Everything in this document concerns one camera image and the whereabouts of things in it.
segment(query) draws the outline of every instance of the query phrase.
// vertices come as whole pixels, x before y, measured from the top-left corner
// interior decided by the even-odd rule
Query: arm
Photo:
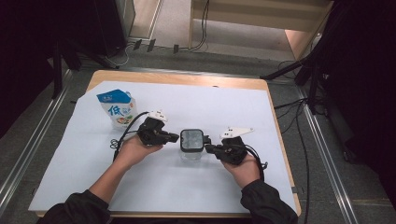
[[[260,180],[256,160],[247,155],[238,166],[223,162],[242,189],[241,204],[250,211],[253,223],[297,223],[295,212],[279,198],[276,189]]]
[[[37,224],[107,223],[110,218],[108,204],[122,177],[133,165],[162,147],[146,147],[137,135],[124,142],[118,157],[89,189],[70,195],[65,203],[54,205]]]

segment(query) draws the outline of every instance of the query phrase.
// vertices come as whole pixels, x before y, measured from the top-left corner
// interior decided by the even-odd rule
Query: gray floor
[[[151,53],[147,53],[146,50],[146,46],[135,51],[130,49],[131,59],[120,70],[129,71],[136,68],[149,68],[257,78],[259,75],[274,72],[279,64],[279,62],[273,60],[213,53],[181,51],[178,54],[174,54],[172,49],[161,48],[156,48]],[[70,102],[76,101],[78,97],[84,94],[92,73],[97,69],[101,69],[99,65],[90,60],[83,59],[82,61],[83,66],[81,69],[72,71],[73,78],[69,85],[69,90],[45,133],[21,183],[13,194],[5,213],[1,216],[0,223],[35,223],[37,221],[35,214],[27,211],[27,208],[33,199],[35,189],[40,183],[54,150],[62,139],[67,121],[73,113],[75,105]],[[298,88],[286,77],[280,77],[277,81],[269,82],[269,88],[274,105],[290,103],[300,97]],[[8,148],[8,150],[3,150],[5,154],[0,159],[2,164],[0,180],[2,183],[50,103],[51,91],[52,87],[48,86],[17,120],[6,136],[0,139],[1,148]],[[280,109],[276,113],[281,115],[286,110],[287,108]],[[294,116],[295,110],[291,110],[287,116],[278,120],[281,131],[289,126]],[[317,119],[359,223],[396,223],[395,210],[380,186],[376,174],[364,164],[345,162],[341,153],[341,144],[335,137],[332,125],[323,116],[317,116]],[[306,115],[302,114],[299,117],[299,121],[310,164],[311,197],[308,223],[346,223],[318,152],[318,146],[307,122]],[[304,223],[304,209],[307,203],[305,158],[295,123],[287,132],[282,134],[282,137],[303,209],[299,223]]]

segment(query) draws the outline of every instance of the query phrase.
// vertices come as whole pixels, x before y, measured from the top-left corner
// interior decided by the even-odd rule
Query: floor
[[[207,50],[203,47],[201,52],[182,50],[174,54],[174,44],[180,46],[186,44],[183,42],[186,40],[183,35],[186,32],[185,27],[175,25],[182,28],[179,33],[177,31],[167,33],[166,27],[170,26],[170,22],[161,24],[161,21],[172,21],[173,24],[178,24],[175,15],[165,13],[167,8],[174,8],[171,5],[175,2],[182,4],[188,1],[163,1],[152,32],[152,37],[157,40],[157,47],[154,51],[147,52],[147,46],[143,45],[137,50],[131,48],[126,50],[129,55],[127,63],[125,63],[127,59],[125,52],[111,58],[112,62],[125,63],[120,70],[258,78],[260,75],[275,72],[279,67],[291,63],[286,61],[293,60],[282,31],[267,30],[267,37],[260,43],[262,49],[255,49],[256,45],[249,44],[258,43],[259,39],[255,39],[253,35],[245,35],[245,31],[257,32],[257,34],[264,31],[255,30],[255,27],[240,29],[231,24],[221,23],[208,24]],[[227,32],[224,34],[214,32],[221,25],[224,25],[223,30]],[[234,32],[239,30],[243,31],[243,34],[240,34],[243,38],[235,38],[239,35],[235,35]],[[198,42],[200,40],[199,29],[194,29],[194,31],[194,41]],[[217,43],[219,38],[212,35],[221,36],[221,44]],[[244,44],[241,44],[241,39],[246,40]],[[64,128],[73,114],[75,106],[73,102],[84,94],[93,72],[101,69],[90,59],[82,55],[80,58],[83,64],[81,69],[68,71],[67,76],[64,76],[63,98],[55,101],[59,103],[56,105],[59,108],[50,117],[50,123],[46,126],[42,137],[37,139],[37,145],[31,148],[34,155],[28,160],[29,166],[22,172],[24,175],[18,180],[19,185],[14,189],[15,191],[10,192],[12,198],[9,199],[7,208],[0,217],[0,223],[35,223],[37,221],[35,214],[28,212],[27,207],[47,169],[53,152],[62,140]],[[293,73],[289,73],[274,81],[268,81],[274,105],[283,105],[304,97],[309,85],[297,87],[290,79],[293,76]],[[7,150],[0,159],[1,183],[6,182],[8,174],[12,172],[26,146],[31,145],[30,136],[43,115],[46,114],[46,109],[53,104],[50,99],[51,94],[52,86],[48,86],[8,133],[0,139],[1,147],[12,148],[12,150]],[[281,131],[286,131],[290,126],[282,134],[282,138],[303,209],[299,223],[304,223],[307,204],[309,204],[308,223],[396,223],[395,210],[379,184],[376,174],[364,164],[351,164],[344,161],[342,144],[336,138],[329,120],[321,115],[312,116],[309,111],[305,110],[298,120],[310,167],[310,194],[307,200],[308,172],[304,148],[296,125],[295,110],[296,107],[291,108],[287,113],[288,108],[285,107],[277,110],[276,114],[280,117],[287,113],[278,119]]]

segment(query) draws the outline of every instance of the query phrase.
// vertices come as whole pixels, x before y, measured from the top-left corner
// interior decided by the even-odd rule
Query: table
[[[207,20],[285,29],[294,57],[300,60],[324,28],[332,3],[329,0],[211,0]],[[192,21],[202,19],[205,5],[206,0],[191,0],[189,47]]]
[[[282,166],[283,163],[284,167],[287,171],[287,181],[289,181],[290,186],[293,187],[293,179],[291,176],[290,168],[289,168],[289,163],[287,159],[287,155],[285,153],[285,149],[283,146],[281,134],[279,131],[279,128],[277,126],[276,122],[276,117],[274,117],[274,109],[272,106],[271,102],[271,97],[269,95],[268,87],[267,84],[264,80],[261,79],[249,79],[249,78],[235,78],[235,77],[213,77],[213,76],[194,76],[194,75],[186,75],[186,74],[160,74],[160,73],[134,73],[134,72],[119,72],[119,71],[97,71],[94,73],[92,80],[90,82],[90,85],[87,89],[87,94],[86,95],[92,95],[95,96],[96,92],[98,92],[98,88],[103,87],[103,86],[117,86],[117,87],[124,87],[124,86],[129,86],[129,85],[134,85],[133,89],[135,91],[138,91],[139,88],[142,90],[147,90],[150,87],[153,87],[153,90],[158,90],[160,88],[169,88],[172,87],[172,91],[177,92],[178,89],[182,90],[194,90],[194,91],[213,91],[213,92],[226,92],[228,93],[233,93],[233,92],[246,92],[248,94],[257,94],[257,93],[266,93],[268,95],[268,102],[270,106],[268,109],[270,110],[269,113],[272,115],[271,119],[273,120],[275,126],[275,137],[276,139],[273,139],[278,145],[279,145],[279,153],[282,162],[270,162],[269,161],[269,167],[276,167],[277,165]],[[166,94],[162,95],[154,95],[152,98],[158,98],[158,97],[165,97]],[[84,104],[86,101],[86,97],[84,98],[81,97],[78,100],[78,104],[76,106],[76,110],[79,111],[81,109],[81,104]],[[137,101],[137,108],[139,106],[144,107],[145,103],[140,101],[139,99]],[[175,129],[177,126],[177,120],[175,119],[175,113],[171,109],[171,107],[167,108],[166,111],[164,111],[165,114],[168,115],[169,121],[165,124],[165,127],[163,128],[164,130],[171,132],[172,130]],[[65,189],[70,189],[70,191],[83,191],[84,189],[88,188],[91,183],[107,168],[107,166],[111,163],[112,159],[112,150],[106,149],[106,147],[102,150],[99,149],[100,147],[103,147],[103,144],[108,141],[108,138],[110,136],[118,136],[120,133],[115,132],[115,131],[109,131],[109,132],[101,132],[100,129],[105,128],[103,123],[100,124],[93,124],[93,129],[87,129],[86,126],[88,125],[83,125],[81,126],[79,124],[79,127],[73,127],[72,123],[79,117],[82,116],[81,113],[77,113],[75,111],[75,114],[73,117],[70,119],[68,127],[66,128],[64,139],[61,142],[60,146],[55,152],[55,155],[49,165],[49,168],[43,177],[43,181],[37,190],[37,193],[35,195],[34,200],[32,201],[32,204],[29,208],[31,211],[35,211],[39,216],[43,216],[46,212],[46,209],[49,208],[49,204],[55,204],[57,202],[61,202],[64,200],[69,193],[72,192],[59,192],[59,190],[56,190],[56,185],[60,185]],[[98,115],[94,116],[99,116],[100,118],[105,118],[102,117],[102,113],[98,113]],[[178,119],[184,119],[183,116],[177,115]],[[78,138],[82,137],[83,133],[85,135],[84,142],[82,144],[86,144],[86,142],[92,141],[94,144],[94,148],[87,148],[86,150],[81,150],[81,149],[75,149],[75,146],[70,146],[70,144],[74,144],[78,140]],[[214,138],[214,134],[210,133],[210,136],[212,137],[212,141],[216,138]],[[165,145],[164,149],[160,150],[159,152],[156,152],[156,156],[151,156],[149,158],[146,158],[144,161],[141,163],[137,164],[137,167],[133,167],[134,170],[131,171],[131,173],[134,174],[134,176],[126,176],[120,183],[120,186],[118,188],[118,193],[116,192],[115,199],[113,199],[113,202],[110,204],[110,211],[112,211],[112,216],[113,217],[246,217],[248,216],[247,212],[244,212],[243,210],[240,210],[240,208],[237,207],[232,207],[232,208],[224,208],[224,210],[219,210],[217,212],[207,212],[205,211],[204,206],[198,206],[200,204],[199,200],[202,200],[202,198],[205,197],[204,194],[207,194],[208,196],[211,196],[211,194],[218,194],[216,192],[216,188],[206,188],[202,192],[202,188],[197,188],[194,189],[194,193],[187,192],[191,196],[191,200],[195,201],[198,203],[197,206],[193,206],[191,210],[190,208],[184,208],[184,207],[179,207],[176,208],[177,206],[172,204],[170,206],[168,211],[153,211],[151,212],[150,209],[155,209],[157,206],[156,204],[149,203],[147,204],[148,207],[139,207],[139,211],[135,210],[135,208],[132,208],[131,211],[122,211],[119,208],[124,207],[125,203],[127,202],[128,204],[126,206],[134,206],[130,205],[129,201],[139,201],[140,204],[145,204],[145,195],[144,190],[147,188],[150,188],[150,186],[155,185],[153,182],[153,178],[148,178],[145,175],[141,175],[142,169],[147,171],[149,173],[150,170],[153,170],[151,172],[152,176],[155,176],[154,179],[156,179],[159,183],[161,184],[160,188],[157,188],[156,190],[153,190],[153,194],[158,193],[156,197],[160,197],[163,200],[167,200],[167,195],[172,195],[174,192],[171,192],[172,189],[177,189],[177,195],[178,194],[183,194],[185,192],[182,192],[183,190],[187,190],[190,188],[194,188],[194,186],[191,185],[191,181],[195,181],[194,178],[191,178],[191,171],[194,171],[193,174],[204,174],[202,176],[207,176],[205,179],[200,179],[199,183],[197,182],[197,185],[200,185],[202,183],[206,184],[205,186],[212,187],[212,186],[217,186],[219,185],[220,188],[222,188],[222,185],[226,184],[227,186],[230,186],[233,182],[233,179],[230,175],[223,176],[221,180],[218,180],[217,178],[212,178],[213,174],[216,173],[222,173],[224,172],[224,169],[221,167],[219,161],[217,161],[213,155],[207,154],[206,157],[203,156],[203,160],[201,163],[198,164],[184,164],[178,162],[179,158],[175,158],[175,148],[177,148],[176,144],[167,144]],[[67,162],[64,162],[67,160],[67,157],[70,158],[70,162],[73,162],[77,168],[73,168],[68,166]],[[166,167],[165,166],[158,166],[158,167],[153,167],[153,166],[148,166],[148,164],[159,164],[159,163],[164,163],[167,166],[172,166],[172,165],[177,165],[177,167],[173,167],[171,170],[172,174],[175,174],[175,176],[172,176],[173,180],[171,182],[167,182],[166,178],[164,178],[164,174],[169,174],[167,173]],[[89,173],[90,175],[84,175],[82,174],[83,171]],[[271,174],[266,175],[267,178],[269,178],[269,181],[271,181]],[[71,181],[60,183],[64,181],[64,178],[70,178]],[[136,184],[136,179],[139,180],[139,182],[144,185],[146,183],[145,181],[149,182],[149,185],[144,185],[144,186],[138,186]],[[84,183],[77,183],[76,180],[80,180]],[[175,186],[177,183],[182,183],[185,184],[187,187],[186,188],[180,188],[180,185]],[[136,193],[135,195],[129,195],[131,192],[129,186],[134,186],[135,191],[142,191],[143,193]],[[165,194],[161,192],[155,192],[165,189]],[[234,200],[239,202],[238,200],[240,199],[240,192],[238,187],[233,186],[229,187],[227,189],[222,189],[223,191],[227,192],[227,195],[230,195],[230,197],[234,197],[233,199],[229,199],[228,196],[226,199],[221,200],[216,200],[214,199],[214,204],[228,204],[230,202],[227,202],[228,200]],[[59,194],[62,194],[62,196],[59,197],[59,199],[53,199],[53,197],[50,197],[51,194],[56,195],[58,197]],[[301,207],[299,204],[299,200],[297,197],[297,194],[291,195],[293,203],[292,207],[294,207],[295,211],[297,212],[298,215],[301,214]],[[202,211],[195,212],[195,210],[199,207],[199,209],[203,208]],[[236,213],[231,213],[227,209],[236,209],[239,212]]]

